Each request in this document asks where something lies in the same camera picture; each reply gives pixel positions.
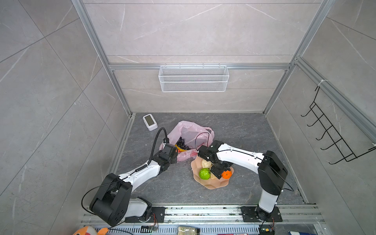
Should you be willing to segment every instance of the small white device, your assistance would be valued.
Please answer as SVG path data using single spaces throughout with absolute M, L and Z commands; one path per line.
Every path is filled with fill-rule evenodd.
M 143 116 L 142 119 L 144 119 L 144 123 L 149 130 L 155 130 L 158 128 L 157 122 L 155 121 L 153 115 L 147 114 Z

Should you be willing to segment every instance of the black hook rack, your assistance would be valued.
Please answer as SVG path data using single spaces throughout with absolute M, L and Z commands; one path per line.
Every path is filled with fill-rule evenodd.
M 317 103 L 315 102 L 315 101 L 316 101 L 317 94 L 318 94 L 318 91 L 320 90 L 320 87 L 319 87 L 319 86 L 316 87 L 315 91 L 316 91 L 316 90 L 317 90 L 317 92 L 316 92 L 315 98 L 313 99 L 312 104 L 309 106 L 310 109 L 309 109 L 308 113 L 307 113 L 306 115 L 301 115 L 301 116 L 302 116 L 302 117 L 305 117 L 305 116 L 307 116 L 310 112 L 312 112 L 312 113 L 316 116 L 317 120 L 316 120 L 312 125 L 307 125 L 307 126 L 311 127 L 311 126 L 313 126 L 314 124 L 316 124 L 317 122 L 319 122 L 319 123 L 323 126 L 323 128 L 325 129 L 325 131 L 324 131 L 323 135 L 321 136 L 321 138 L 320 138 L 320 139 L 317 139 L 317 138 L 316 138 L 316 139 L 317 139 L 317 140 L 321 140 L 321 139 L 324 137 L 325 133 L 327 133 L 327 134 L 329 135 L 330 139 L 333 141 L 333 143 L 332 143 L 329 147 L 327 147 L 327 148 L 325 148 L 325 149 L 320 148 L 321 150 L 327 150 L 328 148 L 330 148 L 330 147 L 332 147 L 332 146 L 336 146 L 337 149 L 338 149 L 338 151 L 341 153 L 341 155 L 342 155 L 342 159 L 336 161 L 335 163 L 330 163 L 330 162 L 329 162 L 329 164 L 331 164 L 331 165 L 333 165 L 333 164 L 337 164 L 337 163 L 339 163 L 339 162 L 342 161 L 342 160 L 345 160 L 346 162 L 350 162 L 350 161 L 352 161 L 352 160 L 354 160 L 354 159 L 357 159 L 357 158 L 360 157 L 360 156 L 363 156 L 363 155 L 365 155 L 365 154 L 367 154 L 367 153 L 369 153 L 369 152 L 375 150 L 375 149 L 376 149 L 376 146 L 374 146 L 374 147 L 368 149 L 367 152 L 365 152 L 365 153 L 363 153 L 363 154 L 361 154 L 361 155 L 359 155 L 359 156 L 356 156 L 356 154 L 353 152 L 353 150 L 350 148 L 350 146 L 349 146 L 349 145 L 346 143 L 346 141 L 343 139 L 343 137 L 341 136 L 341 134 L 340 134 L 340 133 L 337 131 L 337 129 L 333 126 L 332 122 L 328 119 L 328 117 L 324 114 L 324 112 L 320 109 L 320 107 L 319 107 L 319 106 L 317 105 Z M 317 107 L 317 108 L 320 110 L 320 112 L 322 113 L 322 115 L 318 116 L 318 115 L 315 113 L 315 111 L 313 110 L 314 107 Z M 329 126 L 328 128 L 326 128 L 326 127 L 324 126 L 324 124 L 321 122 L 320 119 L 321 119 L 322 117 L 325 117 L 325 118 L 328 120 L 328 122 L 330 123 L 330 126 Z M 334 141 L 333 137 L 332 137 L 332 136 L 330 135 L 330 133 L 328 132 L 328 130 L 329 130 L 330 128 L 333 128 L 333 129 L 337 132 L 337 134 L 338 134 L 339 137 L 340 137 L 339 140 Z M 346 146 L 347 146 L 347 147 L 349 148 L 349 150 L 351 151 L 351 153 L 350 153 L 349 155 L 347 155 L 346 157 L 343 155 L 342 151 L 341 151 L 340 148 L 337 146 L 337 143 L 340 142 L 341 140 L 346 144 Z M 354 158 L 348 160 L 348 157 L 350 157 L 351 155 L 353 155 Z

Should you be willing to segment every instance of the metal grille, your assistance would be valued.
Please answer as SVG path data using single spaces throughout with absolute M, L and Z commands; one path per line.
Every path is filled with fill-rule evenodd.
M 160 225 L 158 231 L 151 231 L 148 229 L 142 229 L 141 225 L 119 225 L 116 226 L 118 230 L 109 230 L 108 235 L 122 235 L 131 232 L 134 235 L 176 235 L 179 225 Z M 247 234 L 259 234 L 259 225 L 189 225 L 200 229 L 200 234 L 234 234 L 234 233 L 247 233 Z M 98 232 L 104 226 L 93 226 Z
M 229 72 L 223 65 L 161 66 L 163 92 L 225 91 Z

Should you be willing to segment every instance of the tile wall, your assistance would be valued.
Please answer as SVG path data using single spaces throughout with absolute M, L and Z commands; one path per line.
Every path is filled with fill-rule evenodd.
M 283 70 L 230 70 L 225 92 L 162 92 L 158 70 L 116 70 L 133 112 L 262 112 Z
M 303 58 L 350 101 L 376 122 L 376 4 L 371 0 L 337 0 L 312 39 Z M 317 203 L 333 234 L 376 233 L 376 152 L 350 162 L 342 158 L 309 105 L 316 85 L 301 70 L 293 72 L 268 118 L 292 168 L 311 203 Z M 335 128 L 359 156 L 373 147 L 372 141 L 322 91 L 317 103 Z M 334 140 L 340 137 L 330 129 Z M 343 141 L 339 148 L 347 156 Z
M 127 116 L 70 0 L 0 12 L 0 234 L 73 234 Z
M 320 0 L 85 0 L 110 63 L 289 63 Z M 134 112 L 262 112 L 283 71 L 230 71 L 225 92 L 163 93 L 116 71 Z
M 376 122 L 376 2 L 337 0 L 303 57 Z

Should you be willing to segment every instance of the black cable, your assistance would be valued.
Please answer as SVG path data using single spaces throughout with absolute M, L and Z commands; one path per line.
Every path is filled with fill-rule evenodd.
M 196 139 L 194 139 L 194 146 L 196 146 L 196 148 L 197 148 L 197 145 L 196 145 L 197 137 L 199 137 L 200 135 L 205 134 L 205 133 L 208 133 L 208 141 L 206 142 L 206 146 L 209 147 L 209 137 L 210 137 L 210 133 L 209 133 L 209 132 L 202 132 L 201 134 L 199 134 L 198 136 L 196 136 Z
M 264 220 L 264 221 L 262 222 L 262 224 L 261 224 L 260 228 L 261 228 L 261 227 L 263 226 L 263 224 L 265 223 L 265 221 L 266 221 L 266 220 Z
M 165 133 L 166 141 L 168 140 L 166 129 L 164 129 L 164 127 L 161 127 L 161 128 L 158 130 L 158 132 L 157 132 L 157 134 L 156 134 L 156 136 L 155 136 L 155 139 L 154 139 L 154 142 L 153 142 L 153 147 L 152 147 L 152 153 L 150 154 L 149 161 L 147 162 L 148 165 L 149 165 L 149 164 L 151 163 L 151 161 L 152 161 L 152 158 L 153 158 L 153 155 L 154 155 L 155 145 L 157 144 L 157 139 L 158 139 L 158 136 L 159 136 L 159 133 L 161 132 L 161 130 L 163 130 L 164 133 Z
M 246 154 L 246 155 L 249 155 L 249 156 L 252 156 L 252 157 L 254 157 L 254 158 L 257 158 L 257 159 L 262 160 L 261 158 L 255 157 L 255 156 L 252 155 L 252 154 L 245 153 L 245 152 L 242 152 L 242 151 L 239 151 L 239 150 L 235 150 L 235 149 L 225 149 L 225 150 L 218 151 L 217 153 L 219 153 L 219 152 L 224 152 L 224 151 L 235 151 L 235 152 L 239 152 L 239 153 L 244 153 L 244 154 Z
M 221 150 L 221 151 L 218 151 L 217 153 L 219 153 L 219 152 L 223 152 L 223 151 L 235 151 L 235 152 L 239 152 L 239 153 L 244 153 L 244 152 L 242 152 L 242 151 L 238 151 L 238 150 L 235 150 L 235 149 L 225 149 L 225 150 Z M 259 159 L 259 160 L 262 160 L 261 158 L 258 158 L 258 157 L 256 157 L 256 156 L 253 156 L 252 154 L 249 154 L 249 153 L 244 153 L 244 154 L 247 154 L 247 155 L 250 155 L 250 156 L 252 156 L 252 157 L 254 157 L 254 158 L 257 158 L 257 159 Z M 281 179 L 285 182 L 285 183 L 287 183 L 286 181 L 285 181 L 285 179 L 280 175 L 280 174 L 278 174 L 278 172 L 276 171 L 276 170 L 274 170 L 273 169 L 273 167 L 271 167 L 270 165 L 269 165 L 269 167 L 270 167 L 270 169 L 272 169 L 279 177 L 281 177 Z M 288 189 L 288 188 L 283 188 L 283 189 L 286 189 L 286 190 L 289 190 L 289 191 L 294 191 L 294 189 L 291 187 L 291 185 L 289 184 L 289 183 L 287 183 L 287 185 L 291 188 L 291 189 Z
M 106 186 L 106 185 L 110 185 L 110 184 L 113 184 L 113 183 L 119 182 L 119 181 L 121 181 L 121 180 L 123 180 L 123 179 L 126 179 L 127 177 L 122 178 L 122 179 L 119 179 L 119 180 L 117 180 L 117 181 L 115 181 L 115 182 L 112 182 L 112 183 L 105 183 L 105 184 L 102 184 L 102 185 L 99 185 L 99 186 L 96 186 L 96 187 L 90 189 L 90 190 L 87 191 L 87 192 L 84 194 L 84 196 L 82 197 L 82 199 L 81 199 L 81 207 L 82 207 L 86 212 L 88 212 L 88 213 L 90 213 L 90 214 L 92 214 L 92 215 L 96 215 L 95 213 L 93 213 L 93 212 L 91 212 L 91 211 L 88 211 L 88 210 L 83 206 L 83 199 L 85 198 L 85 196 L 86 196 L 90 191 L 92 191 L 92 190 L 94 190 L 94 189 L 96 189 L 96 188 L 99 188 L 99 187 L 102 187 L 102 186 Z
M 278 172 L 276 171 L 276 170 L 274 170 L 272 167 L 270 167 L 279 177 L 281 177 L 281 179 L 283 179 L 283 181 L 285 182 L 285 183 L 287 183 L 286 181 L 285 181 L 285 179 L 284 178 L 282 178 L 282 176 L 280 175 L 280 174 L 278 174 Z M 288 188 L 283 188 L 283 189 L 287 189 L 287 190 L 290 190 L 291 192 L 293 192 L 294 191 L 294 189 L 291 187 L 291 185 L 289 184 L 289 183 L 287 183 L 287 185 L 291 188 L 291 190 L 290 189 L 288 189 Z
M 130 235 L 134 235 L 134 234 L 131 233 L 131 232 L 124 231 L 124 230 L 121 230 L 121 229 L 108 229 L 108 230 L 116 230 L 116 231 L 126 232 L 126 233 L 128 233 L 128 234 L 130 234 Z
M 124 222 L 125 222 L 125 220 L 124 220 L 123 222 L 118 223 L 118 224 L 115 225 L 115 226 L 109 227 L 108 229 L 113 229 L 113 227 L 116 227 L 116 226 L 118 226 L 118 225 L 121 225 L 121 224 L 124 223 Z

